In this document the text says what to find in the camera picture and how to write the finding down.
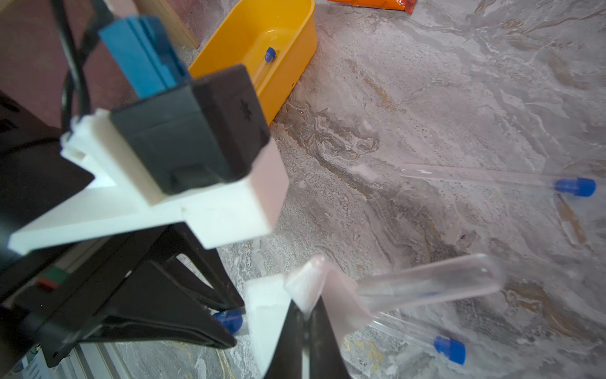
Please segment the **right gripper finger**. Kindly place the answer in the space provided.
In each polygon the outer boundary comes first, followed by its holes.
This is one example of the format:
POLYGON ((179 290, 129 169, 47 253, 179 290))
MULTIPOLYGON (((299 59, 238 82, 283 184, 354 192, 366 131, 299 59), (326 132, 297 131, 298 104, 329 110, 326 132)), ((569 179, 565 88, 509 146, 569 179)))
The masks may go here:
POLYGON ((303 312, 291 301, 276 350, 264 379, 301 379, 302 353, 305 345, 303 312))
POLYGON ((309 317, 309 375, 312 379, 350 379, 322 298, 309 317))

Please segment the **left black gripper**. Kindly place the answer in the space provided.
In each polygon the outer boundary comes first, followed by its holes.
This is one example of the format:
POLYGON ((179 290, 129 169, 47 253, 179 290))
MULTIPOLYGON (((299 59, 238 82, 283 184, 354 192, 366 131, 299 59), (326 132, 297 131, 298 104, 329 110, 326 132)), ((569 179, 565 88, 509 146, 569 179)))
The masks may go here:
POLYGON ((114 339, 114 237, 61 284, 44 273, 77 248, 44 235, 42 246, 19 254, 17 232, 92 182, 92 174, 61 156, 61 131, 1 95, 1 375, 37 344, 58 366, 78 344, 114 339))

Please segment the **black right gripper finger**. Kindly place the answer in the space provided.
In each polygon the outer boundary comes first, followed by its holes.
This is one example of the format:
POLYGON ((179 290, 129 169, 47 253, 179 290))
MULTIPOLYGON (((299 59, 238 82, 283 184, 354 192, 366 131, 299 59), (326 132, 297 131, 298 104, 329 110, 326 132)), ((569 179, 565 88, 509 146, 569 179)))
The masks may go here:
POLYGON ((217 250, 205 249, 186 225, 165 229, 156 240, 156 260, 202 305, 219 311, 244 306, 217 250))
POLYGON ((116 288, 86 284, 40 330, 40 345, 55 367, 81 343, 173 340, 214 349, 237 342, 212 310, 233 310, 237 291, 221 262, 201 264, 206 282, 175 262, 144 262, 116 288))

